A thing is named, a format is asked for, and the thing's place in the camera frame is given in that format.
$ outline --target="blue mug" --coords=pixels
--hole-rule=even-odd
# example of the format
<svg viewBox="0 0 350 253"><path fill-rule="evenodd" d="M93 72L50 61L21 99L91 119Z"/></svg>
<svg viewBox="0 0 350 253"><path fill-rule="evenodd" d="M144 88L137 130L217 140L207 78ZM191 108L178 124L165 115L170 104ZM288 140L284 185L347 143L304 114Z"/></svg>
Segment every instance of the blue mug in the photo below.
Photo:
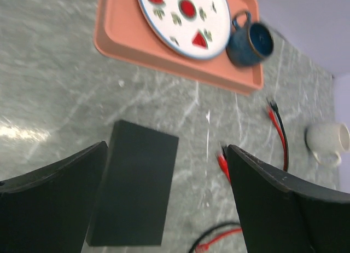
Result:
<svg viewBox="0 0 350 253"><path fill-rule="evenodd" d="M247 21L240 26L237 18L245 14ZM253 66L268 58L273 52L273 38L267 27L259 22L251 22L250 12L237 13L232 24L236 31L231 35L226 47L230 61L241 67Z"/></svg>

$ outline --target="black wire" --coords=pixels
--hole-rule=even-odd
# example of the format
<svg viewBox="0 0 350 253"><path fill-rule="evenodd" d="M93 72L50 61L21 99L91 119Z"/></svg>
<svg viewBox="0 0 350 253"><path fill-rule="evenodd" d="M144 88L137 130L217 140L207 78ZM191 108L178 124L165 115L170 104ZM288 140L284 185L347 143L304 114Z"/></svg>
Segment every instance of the black wire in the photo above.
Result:
<svg viewBox="0 0 350 253"><path fill-rule="evenodd" d="M188 251L188 253L194 253L196 248L201 244L201 241L203 239L205 239L207 236L209 236L215 230L226 227L226 226L241 226L241 224L239 222L235 222L235 221L227 221L227 222L223 222L223 223L220 223L216 226L211 227L210 229L203 232L203 234L199 238L196 239L196 241L193 243L193 245L192 245L191 249Z"/></svg>
<svg viewBox="0 0 350 253"><path fill-rule="evenodd" d="M285 142L285 151L287 153L287 155L286 155L287 156L286 167L283 167L283 170L288 172L288 168L289 168L289 149L288 149L287 136L285 134L284 126L283 126L283 123L282 123L282 118L281 118L281 115L279 115L278 109L277 109L277 111L275 111L275 114L277 116L277 119L278 119L278 122L279 122L279 126L281 127L281 130L282 130L282 134L283 134L284 142Z"/></svg>
<svg viewBox="0 0 350 253"><path fill-rule="evenodd" d="M288 148L288 141L287 141L287 135L285 134L285 130L284 130L284 126L282 123L282 118L281 115L279 115L279 111L278 111L278 106L277 103L275 102L275 100L267 100L269 102L270 107L272 108L272 110L275 112L278 122L279 122L279 126L281 127L281 131L284 137L284 142L285 142L285 152L286 154L286 158L287 158L287 162L285 164L285 166L283 166L283 171L288 172L288 168L289 168L289 148Z"/></svg>

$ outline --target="white wall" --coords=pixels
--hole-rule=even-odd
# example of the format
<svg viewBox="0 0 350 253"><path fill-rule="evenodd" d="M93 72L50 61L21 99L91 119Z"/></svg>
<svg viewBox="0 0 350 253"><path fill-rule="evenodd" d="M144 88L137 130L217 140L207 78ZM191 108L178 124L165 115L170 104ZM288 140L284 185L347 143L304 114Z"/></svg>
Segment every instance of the white wall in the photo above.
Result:
<svg viewBox="0 0 350 253"><path fill-rule="evenodd" d="M334 103L336 120L350 128L350 74L334 79ZM342 155L339 167L340 190L350 193L350 153Z"/></svg>
<svg viewBox="0 0 350 253"><path fill-rule="evenodd" d="M350 73L350 0L258 0L261 18L335 76Z"/></svg>

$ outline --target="mug handle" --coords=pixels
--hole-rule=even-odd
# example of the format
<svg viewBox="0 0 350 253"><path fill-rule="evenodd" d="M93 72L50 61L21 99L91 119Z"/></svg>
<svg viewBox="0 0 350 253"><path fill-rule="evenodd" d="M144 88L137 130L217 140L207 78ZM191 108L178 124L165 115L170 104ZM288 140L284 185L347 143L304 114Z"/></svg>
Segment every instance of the mug handle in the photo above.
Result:
<svg viewBox="0 0 350 253"><path fill-rule="evenodd" d="M241 28L241 26L238 24L238 21L237 21L237 18L240 16L240 15L243 15L245 14L247 16L247 22L245 24L249 24L251 22L251 18L252 18L252 15L250 14L249 11L247 10L242 10L240 12L238 12L234 18L232 19L232 25L234 26L234 28L236 30L239 30Z"/></svg>
<svg viewBox="0 0 350 253"><path fill-rule="evenodd" d="M321 162L321 160L319 159L318 154L316 152L312 152L312 154L315 157L317 163L319 163L320 165L323 165L323 166L336 167L336 166L340 165L340 163L341 163L341 156L338 152L334 153L337 156L337 159L332 164L324 164Z"/></svg>

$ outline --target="red and black wires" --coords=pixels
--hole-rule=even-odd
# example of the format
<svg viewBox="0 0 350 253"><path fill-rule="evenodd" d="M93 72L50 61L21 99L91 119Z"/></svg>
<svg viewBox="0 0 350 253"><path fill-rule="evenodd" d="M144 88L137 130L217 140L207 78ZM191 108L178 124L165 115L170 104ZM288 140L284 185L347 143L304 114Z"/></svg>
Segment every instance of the red and black wires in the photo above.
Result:
<svg viewBox="0 0 350 253"><path fill-rule="evenodd" d="M289 168L289 150L288 150L288 141L287 136L284 131L284 126L282 123L281 115L278 111L278 106L275 100L267 99L267 113L271 119L271 122L274 124L279 137L281 138L283 152L284 152L284 164L283 171L287 172Z"/></svg>
<svg viewBox="0 0 350 253"><path fill-rule="evenodd" d="M216 235L216 237L212 240L210 240L207 243L201 243L203 240L205 240L206 238L210 237L215 231L218 230L222 230L224 228L230 227L231 229L225 232L221 232L219 233L219 235ZM239 233L241 232L241 226L240 223L238 222L234 222L234 221L229 221L229 222L223 222L220 223L210 229L208 229L207 231L205 231L192 245L191 249L188 251L188 253L202 253L207 251L211 245L213 245L214 243L216 243L217 241L235 234L235 233Z"/></svg>
<svg viewBox="0 0 350 253"><path fill-rule="evenodd" d="M269 117L271 119L271 122L274 124L279 137L281 138L282 146L283 146L283 153L284 153L284 164L283 164L283 171L287 172L289 167L289 151L288 151L288 141L287 136L284 131L284 126L282 123L281 115L279 114L277 103L271 99L267 99L267 113L269 114ZM230 174L229 174L229 168L227 163L227 145L220 145L220 151L217 153L217 161L218 164L223 171L223 173L226 175L227 179L231 183L230 180ZM230 227L229 230L225 232L221 232L218 235L216 235L212 240L206 243L202 243L203 240L205 240L207 237L210 237L212 233L218 230L222 230L224 228ZM241 225L239 222L223 222L221 224L218 224L207 231L203 233L192 245L191 249L188 251L188 253L202 253L207 251L211 245L216 243L217 241L231 235L236 234L242 231Z"/></svg>

